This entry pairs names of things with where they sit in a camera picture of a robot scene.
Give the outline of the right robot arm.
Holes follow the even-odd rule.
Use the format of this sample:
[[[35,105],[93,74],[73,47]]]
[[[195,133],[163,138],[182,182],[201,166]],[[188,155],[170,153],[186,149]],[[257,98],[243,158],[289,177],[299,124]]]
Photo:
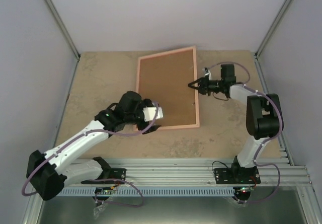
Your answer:
[[[280,101],[277,94],[264,94],[246,83],[238,82],[236,62],[221,62],[220,79],[211,78],[210,68],[203,68],[204,76],[188,83],[188,87],[201,95],[222,93],[226,98],[246,105],[246,129],[249,138],[242,151],[234,157],[230,167],[214,168],[217,184],[259,184],[261,182],[257,158],[265,146],[276,139],[284,128]]]

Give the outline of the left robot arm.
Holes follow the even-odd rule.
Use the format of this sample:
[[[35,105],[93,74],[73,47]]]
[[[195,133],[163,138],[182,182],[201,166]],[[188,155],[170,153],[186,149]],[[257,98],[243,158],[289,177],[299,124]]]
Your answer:
[[[102,158],[94,157],[82,164],[73,164],[77,158],[112,136],[137,136],[159,129],[155,122],[164,116],[161,106],[140,94],[128,91],[119,100],[100,111],[79,133],[62,144],[42,153],[29,156],[26,182],[35,193],[47,201],[56,197],[64,187],[72,184],[114,184],[125,182],[126,170],[115,169]],[[123,133],[126,125],[135,125],[137,132]]]

